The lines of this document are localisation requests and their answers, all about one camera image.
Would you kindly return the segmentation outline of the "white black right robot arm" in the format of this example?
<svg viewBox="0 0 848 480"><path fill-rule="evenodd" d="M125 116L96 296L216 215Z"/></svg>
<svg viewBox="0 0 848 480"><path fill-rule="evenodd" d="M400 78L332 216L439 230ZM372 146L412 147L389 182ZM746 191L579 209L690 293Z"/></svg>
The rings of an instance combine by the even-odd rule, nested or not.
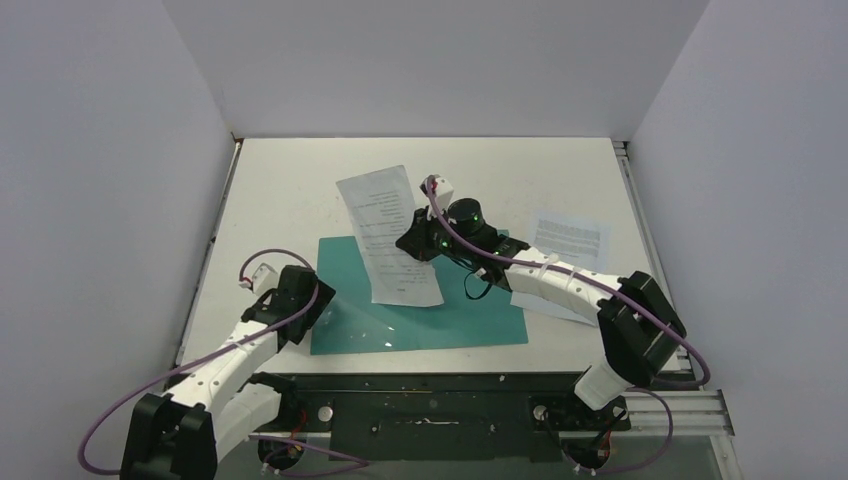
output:
<svg viewBox="0 0 848 480"><path fill-rule="evenodd" d="M593 427L604 417L605 407L626 390L651 386L686 336L651 275L580 270L498 232L471 198L453 202L441 217L427 207L417 209L396 245L415 260L444 256L494 287L595 320L603 356L578 378L565 402L568 421L580 429Z"/></svg>

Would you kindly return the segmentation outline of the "teal plastic folder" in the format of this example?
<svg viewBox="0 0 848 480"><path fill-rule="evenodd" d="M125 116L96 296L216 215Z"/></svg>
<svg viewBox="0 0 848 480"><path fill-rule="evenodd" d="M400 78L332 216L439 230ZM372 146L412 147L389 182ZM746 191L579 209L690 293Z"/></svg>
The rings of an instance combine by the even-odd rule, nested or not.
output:
<svg viewBox="0 0 848 480"><path fill-rule="evenodd" d="M371 301L365 266L352 236L319 240L317 273L336 294L311 330L313 355L521 345L528 342L523 311L511 294L440 257L433 261L444 303L418 308Z"/></svg>

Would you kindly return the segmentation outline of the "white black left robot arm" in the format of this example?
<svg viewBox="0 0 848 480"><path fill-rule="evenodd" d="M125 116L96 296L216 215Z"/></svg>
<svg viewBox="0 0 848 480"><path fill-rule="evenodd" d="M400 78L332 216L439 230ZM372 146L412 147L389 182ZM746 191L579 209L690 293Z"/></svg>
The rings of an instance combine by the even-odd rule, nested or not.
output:
<svg viewBox="0 0 848 480"><path fill-rule="evenodd" d="M258 428L305 425L295 383L261 367L284 346L300 343L336 292L303 266L286 266L271 280L273 287L244 311L221 356L136 403L120 478L212 479L219 462Z"/></svg>

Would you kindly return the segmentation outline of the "white paper sheet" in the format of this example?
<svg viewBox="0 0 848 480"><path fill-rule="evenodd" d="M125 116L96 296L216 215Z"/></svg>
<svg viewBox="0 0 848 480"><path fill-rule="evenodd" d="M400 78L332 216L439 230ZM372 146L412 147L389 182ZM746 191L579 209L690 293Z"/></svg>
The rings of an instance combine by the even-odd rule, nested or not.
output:
<svg viewBox="0 0 848 480"><path fill-rule="evenodd" d="M537 210L531 217L526 241L546 255L556 254L561 261L602 273L607 266L610 237L611 227L599 221ZM597 326L596 320L529 294L513 293L510 304L525 312Z"/></svg>
<svg viewBox="0 0 848 480"><path fill-rule="evenodd" d="M442 305L435 269L396 246L412 225L416 208L405 167L342 179L336 187L370 282L371 301L416 308Z"/></svg>

